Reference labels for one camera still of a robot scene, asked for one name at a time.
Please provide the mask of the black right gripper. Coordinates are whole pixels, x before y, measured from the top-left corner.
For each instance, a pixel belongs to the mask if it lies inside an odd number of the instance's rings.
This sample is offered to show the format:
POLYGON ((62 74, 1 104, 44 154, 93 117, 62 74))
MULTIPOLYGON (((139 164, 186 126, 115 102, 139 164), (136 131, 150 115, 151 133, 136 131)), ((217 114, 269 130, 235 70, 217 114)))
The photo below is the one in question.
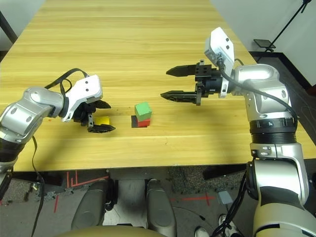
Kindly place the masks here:
POLYGON ((195 92, 172 90, 162 93, 160 96, 166 100, 179 103, 193 103, 201 105, 201 99, 207 98, 210 94, 220 93, 222 77, 216 68, 211 64, 205 64, 201 59, 196 65, 181 65, 169 69, 167 75, 174 77, 186 77, 195 74, 195 92))

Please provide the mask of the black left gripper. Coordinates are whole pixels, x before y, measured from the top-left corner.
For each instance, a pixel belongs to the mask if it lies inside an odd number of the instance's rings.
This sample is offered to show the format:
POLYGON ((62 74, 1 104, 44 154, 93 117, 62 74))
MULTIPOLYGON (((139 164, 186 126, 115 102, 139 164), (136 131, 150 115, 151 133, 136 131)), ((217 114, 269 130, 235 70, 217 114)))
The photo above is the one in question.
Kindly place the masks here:
POLYGON ((116 128, 109 124, 95 125, 92 114, 98 109, 110 109, 111 106, 102 100, 93 103, 81 103, 73 114, 73 121, 80 123, 81 126, 87 126, 88 132, 91 133, 106 133, 115 130, 116 128))

